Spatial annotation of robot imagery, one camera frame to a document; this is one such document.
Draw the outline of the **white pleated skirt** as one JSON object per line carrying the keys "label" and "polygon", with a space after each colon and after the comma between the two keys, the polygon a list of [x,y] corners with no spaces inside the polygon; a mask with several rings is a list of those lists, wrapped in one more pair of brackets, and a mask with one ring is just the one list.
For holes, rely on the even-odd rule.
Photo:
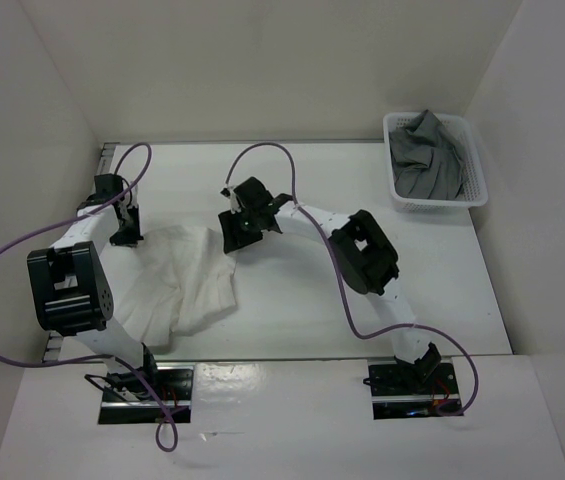
{"label": "white pleated skirt", "polygon": [[175,337],[199,333],[237,308],[236,259],[224,253],[215,230],[154,229],[136,247],[105,247],[101,260],[114,317],[151,349],[164,350]]}

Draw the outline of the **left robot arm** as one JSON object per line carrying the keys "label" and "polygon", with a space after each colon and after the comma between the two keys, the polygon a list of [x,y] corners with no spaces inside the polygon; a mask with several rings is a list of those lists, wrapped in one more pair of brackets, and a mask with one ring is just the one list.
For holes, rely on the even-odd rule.
{"label": "left robot arm", "polygon": [[47,249],[27,257],[38,322],[43,330],[73,337],[104,355],[107,382],[142,400],[160,390],[161,375],[149,348],[133,339],[114,317],[114,299],[99,254],[107,245],[138,246],[139,207],[129,183],[117,174],[98,175],[95,192],[81,203],[79,221]]}

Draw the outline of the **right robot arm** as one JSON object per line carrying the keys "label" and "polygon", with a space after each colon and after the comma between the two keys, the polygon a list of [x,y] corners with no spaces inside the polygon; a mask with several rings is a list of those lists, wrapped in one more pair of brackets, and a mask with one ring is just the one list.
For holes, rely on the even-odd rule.
{"label": "right robot arm", "polygon": [[[230,203],[218,215],[225,253],[261,241],[266,231],[323,243],[353,335],[360,340],[391,336],[399,386],[421,393],[434,382],[441,355],[416,326],[399,282],[398,253],[370,212],[339,214],[302,204],[291,194],[273,196],[255,177],[224,186],[221,195]],[[348,289],[373,306],[379,330],[364,334],[357,329],[346,299]]]}

